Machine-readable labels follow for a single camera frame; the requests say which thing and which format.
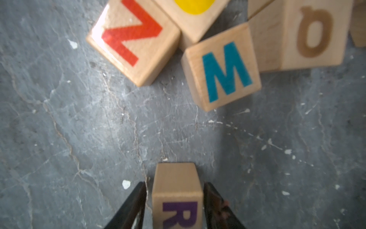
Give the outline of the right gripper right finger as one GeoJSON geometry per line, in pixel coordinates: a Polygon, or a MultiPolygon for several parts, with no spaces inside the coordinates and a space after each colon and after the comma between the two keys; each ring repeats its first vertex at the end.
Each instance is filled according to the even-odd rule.
{"type": "Polygon", "coordinates": [[[204,183],[203,203],[208,229],[247,229],[211,182],[204,183]]]}

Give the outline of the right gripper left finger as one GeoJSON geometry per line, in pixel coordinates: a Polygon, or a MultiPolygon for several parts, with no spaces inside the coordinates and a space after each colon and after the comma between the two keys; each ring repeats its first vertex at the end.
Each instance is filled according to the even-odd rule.
{"type": "Polygon", "coordinates": [[[146,183],[139,182],[104,229],[142,229],[146,197],[146,183]]]}

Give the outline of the wooden block purple R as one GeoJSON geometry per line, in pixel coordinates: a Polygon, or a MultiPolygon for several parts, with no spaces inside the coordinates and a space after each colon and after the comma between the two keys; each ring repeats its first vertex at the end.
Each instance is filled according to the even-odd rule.
{"type": "Polygon", "coordinates": [[[152,189],[154,229],[201,229],[204,193],[194,163],[157,164],[152,189]]]}

